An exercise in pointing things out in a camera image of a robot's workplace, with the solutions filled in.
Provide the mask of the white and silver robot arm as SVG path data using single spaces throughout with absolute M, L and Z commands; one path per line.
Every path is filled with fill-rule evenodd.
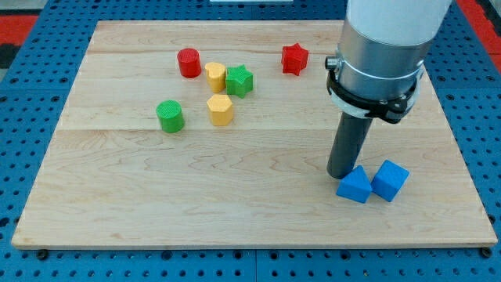
M 355 118 L 398 123 L 420 91 L 424 59 L 452 0 L 349 0 L 326 88 Z

